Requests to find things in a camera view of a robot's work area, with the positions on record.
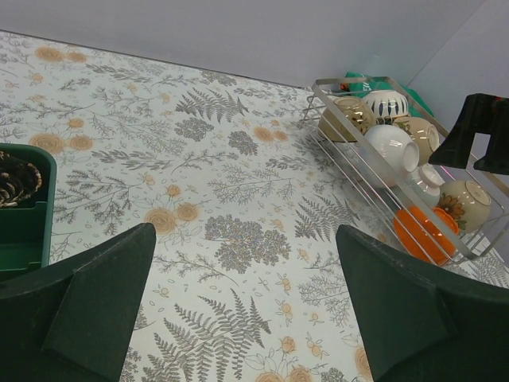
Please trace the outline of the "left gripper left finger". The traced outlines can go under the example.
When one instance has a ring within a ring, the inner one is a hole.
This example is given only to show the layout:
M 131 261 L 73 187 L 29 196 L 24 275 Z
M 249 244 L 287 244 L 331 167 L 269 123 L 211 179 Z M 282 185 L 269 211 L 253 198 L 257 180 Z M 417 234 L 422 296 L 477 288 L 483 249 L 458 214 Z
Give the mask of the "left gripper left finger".
M 1 284 L 3 381 L 118 381 L 146 287 L 155 227 Z

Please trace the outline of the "plain white bowl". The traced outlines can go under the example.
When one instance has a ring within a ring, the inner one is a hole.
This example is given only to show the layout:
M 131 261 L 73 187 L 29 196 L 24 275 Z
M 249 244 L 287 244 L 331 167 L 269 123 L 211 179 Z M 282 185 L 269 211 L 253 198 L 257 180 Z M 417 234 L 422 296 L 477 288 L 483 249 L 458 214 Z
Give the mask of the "plain white bowl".
M 360 148 L 359 153 L 366 162 L 363 175 L 374 187 L 396 186 L 396 175 L 405 179 L 418 167 L 418 146 L 403 129 L 377 125 L 368 130 L 364 138 L 380 156 L 372 155 L 363 146 Z

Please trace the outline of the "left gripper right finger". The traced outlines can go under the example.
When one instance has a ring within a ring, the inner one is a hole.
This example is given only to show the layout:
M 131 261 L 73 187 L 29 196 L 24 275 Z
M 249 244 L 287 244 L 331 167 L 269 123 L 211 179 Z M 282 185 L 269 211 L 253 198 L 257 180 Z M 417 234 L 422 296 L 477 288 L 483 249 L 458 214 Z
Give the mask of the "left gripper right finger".
M 375 381 L 506 381 L 508 291 L 348 225 L 336 245 Z

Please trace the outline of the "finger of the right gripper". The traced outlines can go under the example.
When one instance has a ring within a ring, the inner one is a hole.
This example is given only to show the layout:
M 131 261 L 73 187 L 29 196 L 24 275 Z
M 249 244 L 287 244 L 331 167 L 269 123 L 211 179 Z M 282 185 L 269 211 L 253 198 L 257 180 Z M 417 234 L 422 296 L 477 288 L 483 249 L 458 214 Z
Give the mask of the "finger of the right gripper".
M 430 164 L 458 169 L 467 167 L 474 138 L 476 134 L 483 134 L 487 126 L 488 109 L 494 96 L 476 93 L 465 98 L 454 127 L 429 157 Z
M 483 134 L 490 136 L 485 155 L 476 161 L 475 169 L 488 173 L 508 172 L 508 98 L 494 96 Z

